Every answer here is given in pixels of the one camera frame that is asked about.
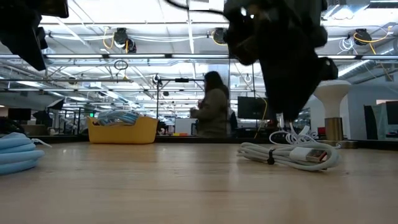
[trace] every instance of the beige jacket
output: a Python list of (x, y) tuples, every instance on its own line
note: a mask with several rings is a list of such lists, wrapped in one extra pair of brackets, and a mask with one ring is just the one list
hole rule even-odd
[(198, 122), (198, 135), (205, 138), (227, 136), (228, 102), (220, 89), (210, 90), (203, 100), (201, 109), (191, 110), (191, 118)]

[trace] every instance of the white lamp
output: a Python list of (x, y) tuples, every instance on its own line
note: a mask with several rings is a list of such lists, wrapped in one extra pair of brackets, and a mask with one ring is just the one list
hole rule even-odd
[(343, 122), (340, 118), (340, 103), (349, 92), (351, 84), (344, 80), (321, 82), (314, 95), (325, 108), (326, 138), (331, 141), (343, 140)]

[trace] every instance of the brown cylinder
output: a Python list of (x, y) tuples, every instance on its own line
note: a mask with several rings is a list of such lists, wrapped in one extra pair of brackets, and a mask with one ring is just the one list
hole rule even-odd
[(329, 141), (343, 140), (342, 118), (325, 118), (326, 139)]

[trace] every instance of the yellow bin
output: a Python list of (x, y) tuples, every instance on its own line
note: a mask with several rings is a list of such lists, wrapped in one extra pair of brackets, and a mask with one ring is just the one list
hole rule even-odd
[(97, 126), (96, 118), (87, 117), (91, 143), (150, 144), (155, 141), (157, 119), (139, 117), (134, 126)]

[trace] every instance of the table surface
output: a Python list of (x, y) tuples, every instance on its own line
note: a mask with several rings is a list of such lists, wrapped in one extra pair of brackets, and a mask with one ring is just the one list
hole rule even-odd
[(326, 172), (236, 157), (239, 145), (57, 144), (0, 177), (1, 223), (397, 223), (398, 152), (340, 150)]

